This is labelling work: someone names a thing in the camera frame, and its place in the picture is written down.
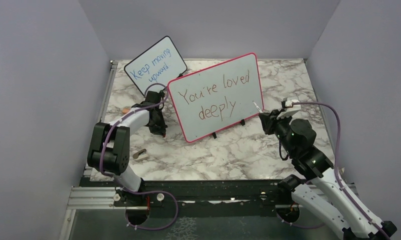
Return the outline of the white whiteboard marker pen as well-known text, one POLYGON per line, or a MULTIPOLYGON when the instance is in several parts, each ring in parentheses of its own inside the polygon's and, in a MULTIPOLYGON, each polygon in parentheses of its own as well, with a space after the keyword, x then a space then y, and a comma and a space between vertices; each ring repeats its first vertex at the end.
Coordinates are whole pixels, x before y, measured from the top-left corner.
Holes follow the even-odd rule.
POLYGON ((253 104, 259 113, 263 113, 262 109, 257 105, 256 102, 253 101, 253 104))

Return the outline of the pink framed whiteboard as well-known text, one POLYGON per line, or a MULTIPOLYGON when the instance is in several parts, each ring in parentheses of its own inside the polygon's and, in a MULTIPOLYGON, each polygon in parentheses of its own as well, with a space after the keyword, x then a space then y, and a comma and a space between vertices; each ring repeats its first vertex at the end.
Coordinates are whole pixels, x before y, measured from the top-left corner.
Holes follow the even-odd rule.
POLYGON ((264 97, 253 52, 170 81, 167 85, 184 139, 195 142, 259 114, 264 97))

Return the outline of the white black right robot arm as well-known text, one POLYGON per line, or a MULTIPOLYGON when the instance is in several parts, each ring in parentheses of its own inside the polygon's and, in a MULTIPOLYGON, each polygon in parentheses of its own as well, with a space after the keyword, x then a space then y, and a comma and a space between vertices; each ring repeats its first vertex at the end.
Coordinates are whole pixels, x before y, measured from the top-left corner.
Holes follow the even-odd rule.
POLYGON ((275 135, 294 168, 305 177, 289 175, 278 183, 277 198, 308 209, 342 240, 388 240, 395 224, 369 210, 342 181, 330 159, 315 147, 316 132, 305 119, 280 117, 279 110, 260 113, 266 135, 275 135))

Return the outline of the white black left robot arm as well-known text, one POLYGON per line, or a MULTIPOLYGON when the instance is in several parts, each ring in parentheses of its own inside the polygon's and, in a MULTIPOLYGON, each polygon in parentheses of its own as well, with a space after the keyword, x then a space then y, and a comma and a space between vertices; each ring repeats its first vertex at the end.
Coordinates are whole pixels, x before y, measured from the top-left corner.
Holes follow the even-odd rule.
POLYGON ((87 153, 87 165, 104 176, 114 178, 127 190, 126 198, 133 205, 145 201, 141 188, 143 179, 130 167, 130 138, 140 128, 147 127, 151 134, 165 137, 167 125, 162 113, 167 99, 164 90, 148 91, 144 101, 132 106, 121 118, 95 124, 87 153))

